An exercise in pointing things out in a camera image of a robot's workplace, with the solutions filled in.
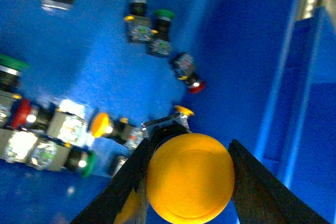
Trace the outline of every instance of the yellow push button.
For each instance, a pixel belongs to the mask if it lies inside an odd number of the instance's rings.
[[[91,134],[94,137],[101,137],[106,133],[110,126],[110,118],[106,113],[99,113],[92,122]]]
[[[186,107],[180,106],[180,105],[175,105],[174,106],[176,108],[177,112],[181,112],[183,114],[185,114],[186,116],[192,116],[194,115],[194,111],[187,109]]]
[[[154,210],[170,223],[203,224],[218,216],[235,184],[226,148],[203,134],[184,134],[153,155],[146,186]]]

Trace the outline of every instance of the green push button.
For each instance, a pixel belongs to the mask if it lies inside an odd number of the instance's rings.
[[[175,14],[171,10],[159,9],[154,12],[156,17],[166,17],[166,18],[175,18]]]
[[[88,158],[86,160],[86,166],[83,168],[81,175],[83,178],[89,177],[93,171],[93,168],[96,163],[96,154],[94,151],[89,151]]]
[[[27,63],[3,54],[0,54],[0,65],[14,69],[19,72],[21,72],[23,68],[29,67]]]

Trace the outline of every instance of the blue surface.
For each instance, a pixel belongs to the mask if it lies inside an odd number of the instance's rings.
[[[39,172],[0,160],[1,223],[69,223],[109,183],[108,178]]]
[[[321,9],[295,24],[298,0],[149,0],[176,13],[174,53],[189,51],[206,89],[186,93],[169,60],[125,42],[127,0],[76,0],[69,12],[47,12],[39,0],[0,0],[0,52],[26,60],[21,93],[43,105],[72,99],[87,118],[106,111],[140,123],[190,107],[194,132],[226,147],[239,139],[290,189],[335,219],[334,110],[336,74],[332,23]],[[109,182],[112,158],[127,150],[95,140],[88,179],[38,172],[0,161],[0,219],[6,223],[66,223]],[[232,202],[210,223],[236,223]],[[148,223],[166,223],[153,209]]]

